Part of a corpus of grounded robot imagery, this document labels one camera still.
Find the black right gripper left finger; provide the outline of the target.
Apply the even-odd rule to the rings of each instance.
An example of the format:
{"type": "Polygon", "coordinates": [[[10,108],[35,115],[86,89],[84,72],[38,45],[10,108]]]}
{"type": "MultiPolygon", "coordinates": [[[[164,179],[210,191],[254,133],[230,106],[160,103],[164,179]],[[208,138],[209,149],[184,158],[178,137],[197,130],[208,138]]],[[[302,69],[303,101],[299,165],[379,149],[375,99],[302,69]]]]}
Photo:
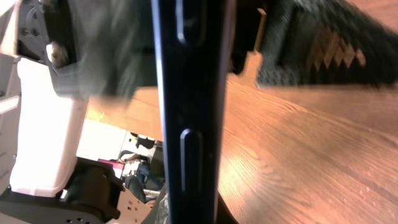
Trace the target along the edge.
{"type": "Polygon", "coordinates": [[[169,224],[169,190],[167,184],[162,188],[155,206],[151,210],[149,223],[169,224]]]}

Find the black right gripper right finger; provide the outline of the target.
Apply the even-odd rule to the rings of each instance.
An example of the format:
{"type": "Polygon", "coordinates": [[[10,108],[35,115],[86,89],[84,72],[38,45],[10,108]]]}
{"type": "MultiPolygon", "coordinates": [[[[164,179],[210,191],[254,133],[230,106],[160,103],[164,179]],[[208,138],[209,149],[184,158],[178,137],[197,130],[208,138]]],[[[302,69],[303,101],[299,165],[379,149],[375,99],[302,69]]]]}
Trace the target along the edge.
{"type": "Polygon", "coordinates": [[[218,196],[217,206],[216,224],[238,224],[221,195],[218,196]]]}

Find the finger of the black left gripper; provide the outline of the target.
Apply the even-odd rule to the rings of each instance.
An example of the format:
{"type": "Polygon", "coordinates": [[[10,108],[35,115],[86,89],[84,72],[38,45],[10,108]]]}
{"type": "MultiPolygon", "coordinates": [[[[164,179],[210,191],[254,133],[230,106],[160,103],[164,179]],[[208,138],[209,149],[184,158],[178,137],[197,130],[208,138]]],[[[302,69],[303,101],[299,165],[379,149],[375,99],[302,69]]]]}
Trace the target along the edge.
{"type": "Polygon", "coordinates": [[[346,1],[239,1],[233,73],[252,51],[260,86],[397,82],[397,32],[346,1]]]}

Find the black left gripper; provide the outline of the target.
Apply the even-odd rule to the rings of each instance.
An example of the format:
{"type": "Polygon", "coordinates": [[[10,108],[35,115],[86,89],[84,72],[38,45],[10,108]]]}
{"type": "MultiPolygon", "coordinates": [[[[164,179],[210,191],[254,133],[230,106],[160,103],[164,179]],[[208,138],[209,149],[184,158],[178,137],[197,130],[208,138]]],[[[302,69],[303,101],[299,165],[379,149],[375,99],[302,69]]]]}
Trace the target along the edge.
{"type": "Polygon", "coordinates": [[[48,40],[57,46],[48,65],[58,95],[129,100],[138,88],[157,86],[150,1],[52,1],[42,8],[22,0],[18,56],[46,62],[48,40]]]}

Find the blue screen smartphone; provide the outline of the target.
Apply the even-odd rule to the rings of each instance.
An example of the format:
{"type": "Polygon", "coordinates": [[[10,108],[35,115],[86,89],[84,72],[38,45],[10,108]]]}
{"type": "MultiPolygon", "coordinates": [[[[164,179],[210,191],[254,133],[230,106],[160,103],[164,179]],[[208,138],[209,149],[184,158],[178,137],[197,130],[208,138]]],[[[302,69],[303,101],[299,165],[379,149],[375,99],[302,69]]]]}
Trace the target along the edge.
{"type": "Polygon", "coordinates": [[[214,223],[234,0],[153,0],[170,223],[214,223]]]}

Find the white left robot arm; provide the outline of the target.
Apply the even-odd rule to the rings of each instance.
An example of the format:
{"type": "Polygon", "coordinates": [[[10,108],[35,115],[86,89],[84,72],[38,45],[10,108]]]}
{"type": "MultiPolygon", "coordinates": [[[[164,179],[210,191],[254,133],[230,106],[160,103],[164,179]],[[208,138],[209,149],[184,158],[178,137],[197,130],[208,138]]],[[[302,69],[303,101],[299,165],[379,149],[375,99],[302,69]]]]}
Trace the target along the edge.
{"type": "Polygon", "coordinates": [[[396,223],[397,31],[346,1],[15,1],[1,211],[29,223],[396,223]],[[77,154],[155,86],[153,206],[77,154]]]}

